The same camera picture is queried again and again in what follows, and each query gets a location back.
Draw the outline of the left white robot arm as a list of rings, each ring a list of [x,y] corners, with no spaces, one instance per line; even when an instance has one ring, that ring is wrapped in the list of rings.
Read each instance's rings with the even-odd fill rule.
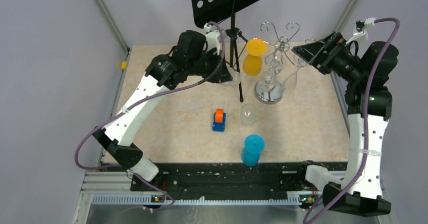
[[[152,59],[121,110],[91,133],[120,167],[143,177],[143,185],[149,190],[158,189],[162,177],[158,167],[133,143],[137,131],[166,95],[205,82],[220,84],[233,80],[225,60],[226,37],[224,30],[181,33],[169,53]]]

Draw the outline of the orange plastic wine glass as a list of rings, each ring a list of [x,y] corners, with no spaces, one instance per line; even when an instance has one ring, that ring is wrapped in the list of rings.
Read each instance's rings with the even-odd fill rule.
[[[246,44],[247,56],[244,59],[243,71],[246,75],[256,76],[261,72],[262,58],[266,52],[266,44],[262,39],[254,38]]]

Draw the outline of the clear wine glass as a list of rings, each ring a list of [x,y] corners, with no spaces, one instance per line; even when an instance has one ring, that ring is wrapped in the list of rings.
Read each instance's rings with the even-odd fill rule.
[[[283,60],[280,55],[272,53],[264,60],[267,70],[261,74],[260,80],[257,82],[256,90],[258,92],[272,91],[277,83],[277,74],[283,68]]]

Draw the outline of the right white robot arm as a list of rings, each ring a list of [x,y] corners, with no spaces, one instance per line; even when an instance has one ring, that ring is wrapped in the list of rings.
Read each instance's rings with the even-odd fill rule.
[[[308,164],[297,174],[297,186],[309,190],[315,185],[322,191],[323,206],[330,211],[365,217],[389,214],[391,203],[383,198],[380,166],[383,137],[392,115],[392,95],[386,82],[397,65],[398,49],[376,41],[359,58],[342,34],[334,32],[292,51],[320,73],[335,73],[347,82],[350,134],[344,179],[334,177],[320,164]]]

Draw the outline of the clear glass with clips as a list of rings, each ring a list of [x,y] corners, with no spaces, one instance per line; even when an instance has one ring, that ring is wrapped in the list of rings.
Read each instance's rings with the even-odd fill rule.
[[[220,83],[220,85],[222,86],[238,86],[239,83],[241,82],[241,75],[239,72],[237,71],[230,71],[228,73],[228,78],[225,82]]]

